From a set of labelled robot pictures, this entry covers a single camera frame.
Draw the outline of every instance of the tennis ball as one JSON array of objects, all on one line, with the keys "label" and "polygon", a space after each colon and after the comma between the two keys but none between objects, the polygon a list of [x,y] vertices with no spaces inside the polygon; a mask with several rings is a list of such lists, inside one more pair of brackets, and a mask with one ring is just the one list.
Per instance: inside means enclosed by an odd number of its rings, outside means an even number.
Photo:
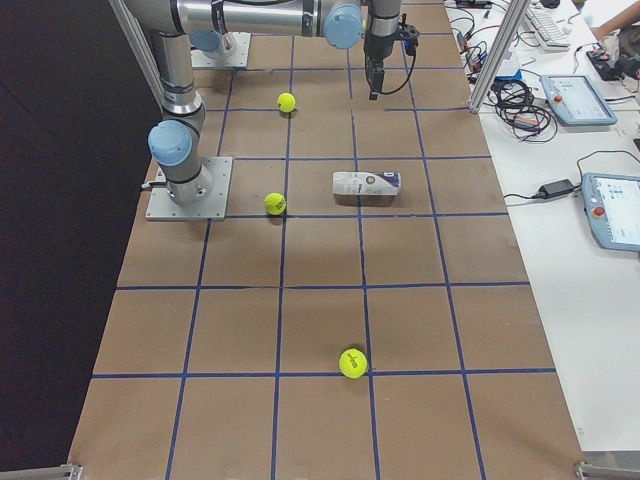
[{"label": "tennis ball", "polygon": [[340,355],[340,371],[345,377],[359,378],[367,371],[367,357],[356,348],[350,348]]},{"label": "tennis ball", "polygon": [[281,93],[278,97],[278,108],[282,113],[291,113],[296,108],[296,97],[289,92]]},{"label": "tennis ball", "polygon": [[264,197],[264,209],[269,215],[281,215],[287,209],[287,201],[281,193],[270,193]]}]

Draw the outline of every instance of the blue joint cap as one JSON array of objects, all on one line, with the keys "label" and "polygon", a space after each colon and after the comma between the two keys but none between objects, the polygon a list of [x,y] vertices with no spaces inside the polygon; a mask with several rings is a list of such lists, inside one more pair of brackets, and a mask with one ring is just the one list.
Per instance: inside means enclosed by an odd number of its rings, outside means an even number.
[{"label": "blue joint cap", "polygon": [[163,167],[175,167],[184,162],[193,147],[189,129],[176,120],[165,120],[149,132],[151,155]]},{"label": "blue joint cap", "polygon": [[324,21],[322,33],[336,48],[346,50],[353,47],[362,36],[362,13],[352,3],[345,3],[331,10]]},{"label": "blue joint cap", "polygon": [[209,30],[196,30],[189,34],[189,40],[191,41],[191,45],[198,50],[215,52],[220,46],[220,43],[222,43],[222,35]]}]

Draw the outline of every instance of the power adapter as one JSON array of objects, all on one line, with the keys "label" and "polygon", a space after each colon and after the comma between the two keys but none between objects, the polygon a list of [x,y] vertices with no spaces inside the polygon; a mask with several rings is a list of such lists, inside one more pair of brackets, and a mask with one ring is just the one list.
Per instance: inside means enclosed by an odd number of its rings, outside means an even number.
[{"label": "power adapter", "polygon": [[458,8],[481,8],[490,9],[492,3],[490,0],[456,0],[456,7]]},{"label": "power adapter", "polygon": [[568,179],[559,180],[557,182],[545,183],[538,189],[538,193],[531,198],[548,200],[550,198],[568,195],[576,190],[576,186]]}]

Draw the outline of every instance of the person's arm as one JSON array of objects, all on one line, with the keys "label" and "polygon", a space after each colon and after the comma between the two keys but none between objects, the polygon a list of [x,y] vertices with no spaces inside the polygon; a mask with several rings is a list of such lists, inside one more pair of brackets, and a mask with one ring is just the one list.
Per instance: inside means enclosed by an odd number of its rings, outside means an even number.
[{"label": "person's arm", "polygon": [[599,27],[592,28],[591,31],[595,35],[596,40],[600,40],[611,32],[633,25],[636,22],[640,22],[640,0],[625,8],[611,20],[603,23]]}]

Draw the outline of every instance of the milk carton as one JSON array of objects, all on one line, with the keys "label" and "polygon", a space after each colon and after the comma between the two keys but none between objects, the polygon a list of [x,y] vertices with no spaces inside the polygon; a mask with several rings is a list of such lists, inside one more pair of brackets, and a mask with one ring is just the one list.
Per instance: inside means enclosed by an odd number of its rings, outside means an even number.
[{"label": "milk carton", "polygon": [[400,191],[400,172],[334,172],[336,195],[395,196]]}]

